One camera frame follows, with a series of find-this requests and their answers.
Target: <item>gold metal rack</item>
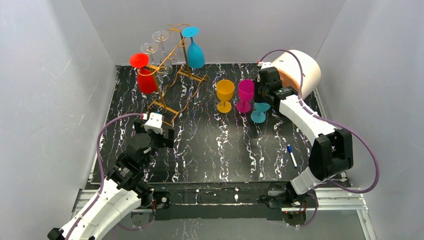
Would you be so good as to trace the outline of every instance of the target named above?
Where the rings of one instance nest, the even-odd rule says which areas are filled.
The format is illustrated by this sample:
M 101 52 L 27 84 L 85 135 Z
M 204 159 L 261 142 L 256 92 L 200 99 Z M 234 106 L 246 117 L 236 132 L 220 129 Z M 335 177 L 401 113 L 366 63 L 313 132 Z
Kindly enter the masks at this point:
M 147 110 L 149 111 L 150 110 L 150 108 L 153 106 L 153 105 L 156 105 L 156 106 L 158 106 L 158 107 L 160 107 L 160 108 L 163 108 L 163 109 L 165 109 L 165 110 L 167 110 L 167 111 L 169 111 L 169 112 L 171 112 L 171 113 L 173 113 L 174 114 L 174 117 L 172 117 L 172 120 L 170 121 L 170 122 L 167 122 L 167 121 L 163 121 L 164 123 L 166 123 L 167 125 L 169 125 L 169 126 L 173 126 L 174 125 L 174 120 L 175 120 L 175 118 L 177 118 L 177 116 L 180 114 L 180 113 L 182 113 L 182 112 L 184 112 L 186 109 L 187 109 L 187 106 L 189 105 L 189 102 L 190 102 L 190 100 L 198 93 L 198 91 L 199 91 L 199 87 L 200 87 L 200 84 L 203 82 L 203 81 L 206 81 L 206 74 L 203 76 L 203 77 L 199 77 L 199 76 L 197 76 L 197 75 L 194 75 L 194 74 L 192 74 L 191 72 L 190 72 L 190 67 L 189 67 L 189 61 L 188 61 L 188 59 L 187 59 L 187 52 L 186 52 L 186 41 L 185 41 L 185 37 L 183 36 L 183 34 L 182 34 L 182 30 L 180 30 L 180 29 L 178 29 L 178 27 L 180 27 L 180 26 L 188 26 L 188 27 L 190 27 L 190 25 L 188 25 L 188 24 L 178 24 L 177 26 L 174 26 L 174 25 L 172 25 L 172 24 L 168 24 L 168 26 L 170 26 L 170 28 L 167 28 L 166 30 L 168 30 L 169 31 L 169 33 L 168 33 L 168 35 L 171 35 L 171 33 L 173 33 L 173 32 L 176 32 L 176 33 L 179 33 L 179 35 L 180 35 L 180 37 L 181 37 L 181 41 L 173 48 L 173 50 L 169 53 L 169 55 L 158 65 L 158 66 L 154 66 L 154 65 L 151 65 L 151 64 L 148 64 L 147 65 L 147 67 L 150 69 L 150 74 L 147 74 L 147 75 L 144 75 L 144 74 L 141 74 L 140 73 L 140 69 L 137 69 L 137 73 L 138 74 L 140 74 L 141 76 L 151 76 L 151 75 L 153 75 L 153 79 L 154 79 L 154 83 L 156 84 L 156 90 L 157 90 L 157 92 L 159 93 L 159 97 L 160 97 L 160 101 L 161 101 L 161 103 L 159 102 L 159 98 L 156 98 L 152 103 L 150 103 L 150 105 L 147 107 Z M 154 53 L 158 48 L 159 48 L 159 46 L 161 45 L 161 44 L 163 44 L 163 42 L 164 41 L 161 41 L 158 45 L 157 45 L 157 47 L 155 48 L 155 49 L 153 49 L 151 52 L 152 53 Z M 156 80 L 156 77 L 155 77 L 155 73 L 158 73 L 158 74 L 163 74 L 164 72 L 165 72 L 165 70 L 166 70 L 166 67 L 165 66 L 163 66 L 164 65 L 164 63 L 165 63 L 165 61 L 171 61 L 171 60 L 174 60 L 175 58 L 175 56 L 177 55 L 176 53 L 175 53 L 175 50 L 177 49 L 177 48 L 182 48 L 182 50 L 183 50 L 183 52 L 184 52 L 184 58 L 185 58 L 185 70 L 184 70 L 184 68 L 181 66 L 181 68 L 178 70 L 178 72 L 175 74 L 175 80 L 173 81 L 173 83 L 171 84 L 171 85 L 166 85 L 165 86 L 165 90 L 164 90 L 164 92 L 162 93 L 162 91 L 161 91 L 161 88 L 159 87 L 159 84 L 158 84 L 158 81 Z M 172 109 L 169 105 L 167 105 L 166 104 L 166 102 L 165 102 L 165 98 L 164 98 L 164 95 L 167 93 L 167 89 L 168 89 L 168 87 L 172 87 L 176 82 L 177 82 L 177 79 L 178 79 L 178 74 L 180 74 L 180 75 L 183 75 L 183 76 L 186 76 L 186 77 L 189 77 L 189 78 L 191 78 L 191 79 L 193 79 L 193 80 L 196 80 L 196 81 L 198 81 L 199 83 L 197 84 L 197 89 L 196 89 L 196 91 L 194 92 L 194 94 L 193 95 L 189 95 L 188 96 L 188 99 L 187 99 L 187 103 L 185 104 L 185 106 L 181 109 L 181 110 L 179 110 L 179 111 L 177 111 L 177 110 L 175 110 L 175 109 Z

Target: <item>black marble surface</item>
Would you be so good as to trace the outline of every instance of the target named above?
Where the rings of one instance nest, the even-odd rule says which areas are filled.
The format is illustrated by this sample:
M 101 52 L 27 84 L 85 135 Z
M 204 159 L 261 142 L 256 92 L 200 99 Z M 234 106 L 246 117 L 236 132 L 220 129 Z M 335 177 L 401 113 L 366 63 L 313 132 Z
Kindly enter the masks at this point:
M 164 76 L 164 87 L 174 81 L 176 67 Z M 270 109 L 267 120 L 255 124 L 250 113 L 240 113 L 235 104 L 240 100 L 237 86 L 243 79 L 253 79 L 258 70 L 253 63 L 207 64 L 192 69 L 198 76 L 207 74 L 198 94 L 185 112 L 174 122 L 176 140 L 174 149 L 160 149 L 145 171 L 148 182 L 252 182 L 289 181 L 298 176 L 308 164 L 311 145 L 305 135 L 285 116 Z M 130 66 L 118 69 L 107 121 L 127 113 L 146 112 L 157 93 L 144 95 L 138 90 L 137 72 Z M 233 108 L 227 113 L 216 110 L 219 102 L 216 84 L 219 80 L 234 82 L 236 90 L 230 101 Z M 168 105 L 181 109 L 198 82 L 181 76 L 165 96 Z M 312 93 L 305 102 L 318 113 L 317 100 Z M 111 169 L 118 155 L 133 134 L 134 118 L 124 119 L 106 130 L 101 142 L 103 167 Z M 287 145 L 293 147 L 298 168 L 294 168 Z M 100 182 L 96 163 L 92 183 Z

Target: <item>blue goblet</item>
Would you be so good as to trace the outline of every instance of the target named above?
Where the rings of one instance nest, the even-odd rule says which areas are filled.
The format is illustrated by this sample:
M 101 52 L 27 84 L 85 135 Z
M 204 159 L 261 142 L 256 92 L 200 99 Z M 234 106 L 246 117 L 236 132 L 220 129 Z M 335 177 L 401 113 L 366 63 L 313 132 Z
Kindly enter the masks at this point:
M 195 43 L 193 37 L 199 33 L 195 26 L 187 27 L 182 31 L 182 36 L 191 39 L 191 44 L 187 49 L 187 61 L 190 68 L 198 69 L 205 65 L 205 55 L 202 48 Z
M 264 112 L 270 109 L 271 105 L 269 105 L 266 102 L 254 102 L 253 106 L 256 110 L 254 110 L 250 114 L 250 118 L 252 119 L 252 121 L 257 124 L 265 122 L 265 119 L 267 119 L 267 116 L 265 115 Z

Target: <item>magenta goblet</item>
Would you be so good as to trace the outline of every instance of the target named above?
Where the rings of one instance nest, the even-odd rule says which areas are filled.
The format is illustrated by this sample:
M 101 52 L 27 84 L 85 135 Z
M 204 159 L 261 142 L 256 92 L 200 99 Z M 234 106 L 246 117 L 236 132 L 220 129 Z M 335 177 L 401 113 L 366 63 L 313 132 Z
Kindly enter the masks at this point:
M 244 79 L 238 84 L 238 96 L 241 101 L 235 106 L 240 113 L 247 113 L 251 110 L 250 100 L 253 99 L 255 85 L 251 79 Z

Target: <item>pen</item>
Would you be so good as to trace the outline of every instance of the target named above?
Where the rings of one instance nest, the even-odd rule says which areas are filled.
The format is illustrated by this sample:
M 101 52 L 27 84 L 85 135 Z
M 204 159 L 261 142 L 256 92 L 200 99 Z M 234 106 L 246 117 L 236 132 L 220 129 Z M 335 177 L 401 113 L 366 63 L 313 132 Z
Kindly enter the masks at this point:
M 290 153 L 291 160 L 293 160 L 294 168 L 297 169 L 298 168 L 298 165 L 296 164 L 295 156 L 293 156 L 292 146 L 290 146 L 290 144 L 287 145 L 287 149 L 288 149 L 288 152 Z

